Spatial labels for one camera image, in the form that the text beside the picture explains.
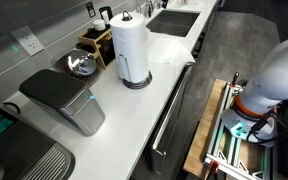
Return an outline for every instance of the green light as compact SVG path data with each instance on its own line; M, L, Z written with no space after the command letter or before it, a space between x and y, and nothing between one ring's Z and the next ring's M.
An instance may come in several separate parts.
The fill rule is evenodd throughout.
M13 49L14 52L18 53L18 49L17 49L16 46L12 46L12 49Z
M231 128L231 133L232 133L232 134L240 133L243 126L244 126L243 123L241 123L241 122L237 123L235 126L233 126L233 127Z

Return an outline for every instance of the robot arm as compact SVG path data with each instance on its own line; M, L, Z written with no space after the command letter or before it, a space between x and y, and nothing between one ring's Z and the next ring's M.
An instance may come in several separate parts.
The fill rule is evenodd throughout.
M245 89L234 99L232 106L221 114L224 125L233 136L246 139L246 135L235 134L237 124L243 125L245 132L264 117L281 100L288 99L288 41L276 46L267 56L258 73L249 81ZM275 122L266 124L258 133L259 138L275 136ZM252 136L250 141L257 142Z

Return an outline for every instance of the kitchen counter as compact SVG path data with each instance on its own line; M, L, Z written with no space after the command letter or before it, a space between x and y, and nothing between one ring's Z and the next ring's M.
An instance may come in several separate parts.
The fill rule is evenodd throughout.
M149 39L178 40L191 51L215 2L189 0L185 6L170 5L169 9L200 12L200 15L185 38L150 33ZM160 11L156 10L152 18ZM149 56L153 80L144 89L132 90L118 78L117 64L114 62L90 88L106 115L100 129L91 137L83 137L56 123L21 94L12 102L23 107L23 116L29 123L39 127L75 155L76 165L71 180L124 180L129 178L135 167L185 63L166 63Z

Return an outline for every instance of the gray tile backsplash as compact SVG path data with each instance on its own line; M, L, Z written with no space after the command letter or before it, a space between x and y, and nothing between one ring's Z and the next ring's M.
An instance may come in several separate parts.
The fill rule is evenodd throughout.
M0 0L0 101L17 92L35 72L50 68L53 59L70 50L77 36L92 26L98 9L110 6L113 15L133 11L135 0L93 0L96 17L90 18L85 0ZM28 25L45 49L30 57L10 35Z

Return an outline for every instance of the sink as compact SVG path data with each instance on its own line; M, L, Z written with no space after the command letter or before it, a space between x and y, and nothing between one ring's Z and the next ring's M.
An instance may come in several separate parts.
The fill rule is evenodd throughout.
M199 13L163 10L146 27L151 32L185 37Z

